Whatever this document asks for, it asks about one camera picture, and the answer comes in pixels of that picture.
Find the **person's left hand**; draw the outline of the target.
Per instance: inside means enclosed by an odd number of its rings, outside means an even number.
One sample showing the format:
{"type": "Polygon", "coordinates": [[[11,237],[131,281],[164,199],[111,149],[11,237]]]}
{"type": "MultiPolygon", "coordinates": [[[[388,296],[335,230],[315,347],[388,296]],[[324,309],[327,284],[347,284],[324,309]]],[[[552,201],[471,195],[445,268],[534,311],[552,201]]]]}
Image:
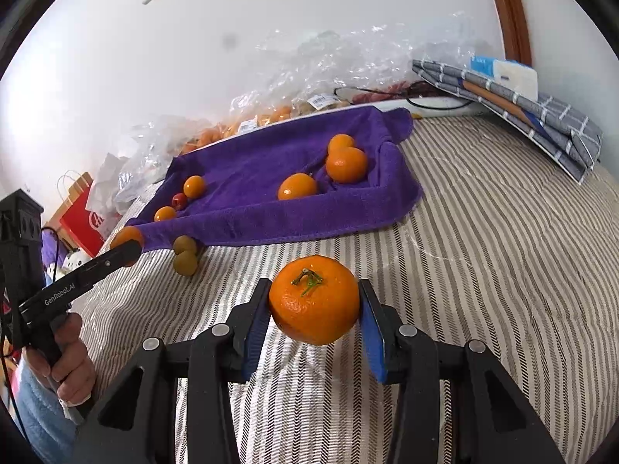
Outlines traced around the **person's left hand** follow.
{"type": "Polygon", "coordinates": [[[56,330],[55,340],[62,356],[52,367],[40,351],[32,347],[23,350],[34,378],[43,387],[51,387],[50,380],[53,380],[58,385],[56,395],[69,406],[85,403],[96,383],[93,362],[80,338],[81,328],[82,317],[78,313],[69,313],[56,330]]]}

